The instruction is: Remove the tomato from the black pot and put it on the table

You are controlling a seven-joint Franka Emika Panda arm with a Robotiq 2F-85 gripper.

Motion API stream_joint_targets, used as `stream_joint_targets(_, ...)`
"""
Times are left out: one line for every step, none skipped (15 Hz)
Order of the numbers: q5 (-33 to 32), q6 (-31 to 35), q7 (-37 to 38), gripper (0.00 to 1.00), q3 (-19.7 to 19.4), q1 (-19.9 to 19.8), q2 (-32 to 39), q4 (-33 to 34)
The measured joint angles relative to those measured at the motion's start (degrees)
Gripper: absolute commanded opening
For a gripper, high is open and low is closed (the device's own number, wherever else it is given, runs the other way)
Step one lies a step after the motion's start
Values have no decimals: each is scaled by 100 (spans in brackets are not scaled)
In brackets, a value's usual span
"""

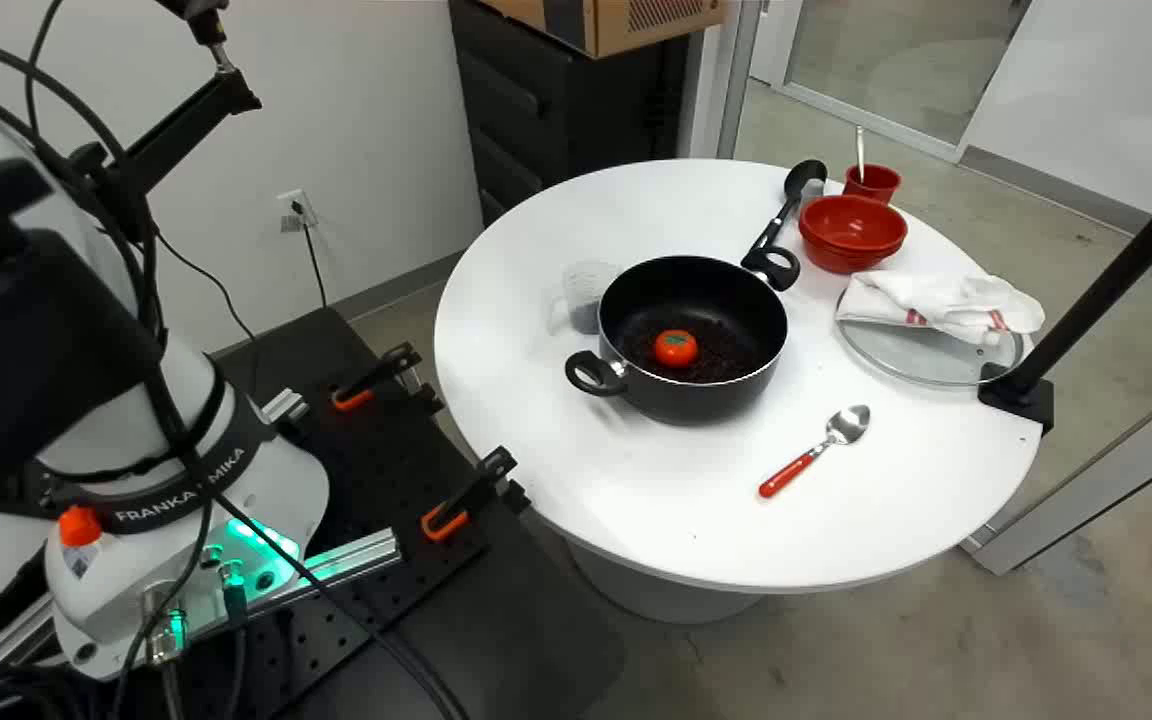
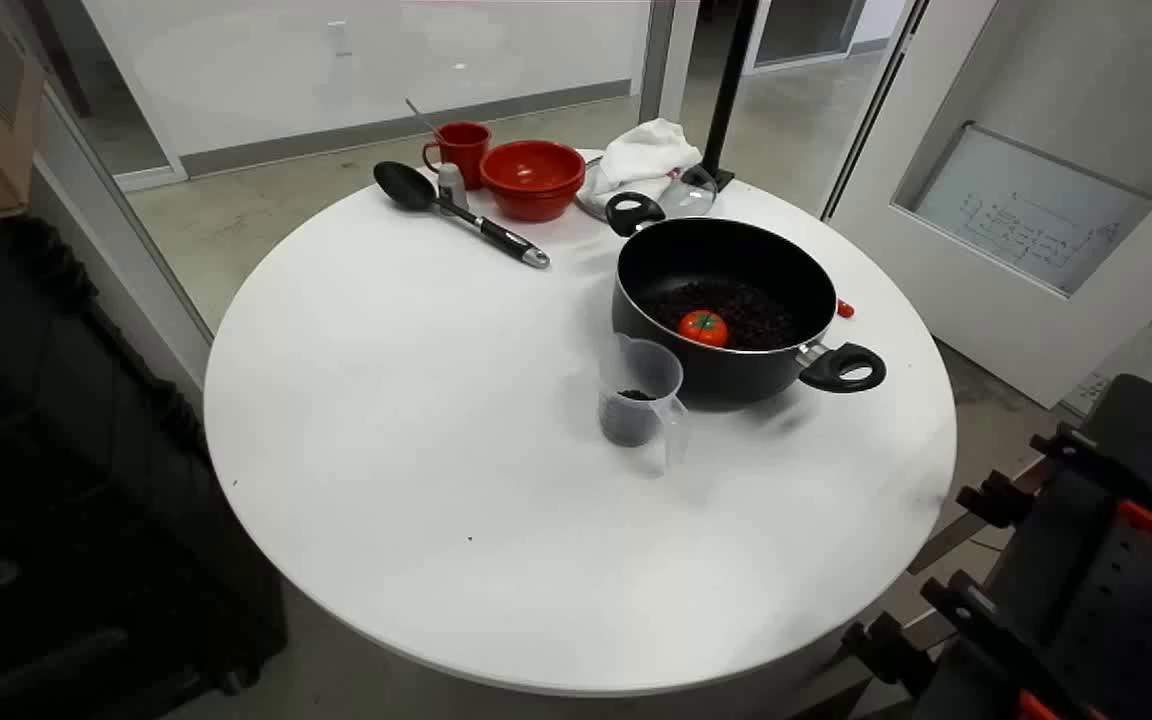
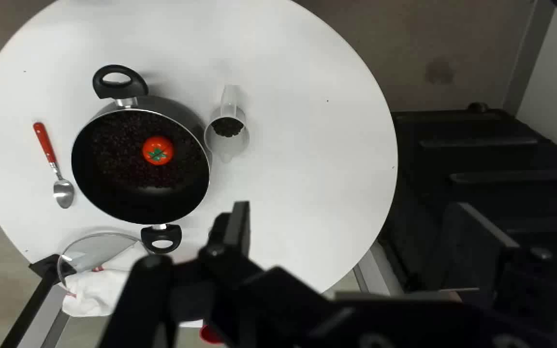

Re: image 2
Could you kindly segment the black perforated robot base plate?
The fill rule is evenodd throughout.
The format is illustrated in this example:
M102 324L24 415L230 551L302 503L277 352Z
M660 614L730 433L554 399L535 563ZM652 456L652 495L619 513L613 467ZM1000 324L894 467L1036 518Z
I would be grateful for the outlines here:
M1152 484L1152 383L1115 378L1077 429ZM996 614L1107 720L1152 720L1152 537L1114 495L1058 459L1024 479L992 474L964 503L1012 528L977 582ZM848 632L848 652L911 701L911 720L1012 720L1018 683L934 610L944 650L894 616Z

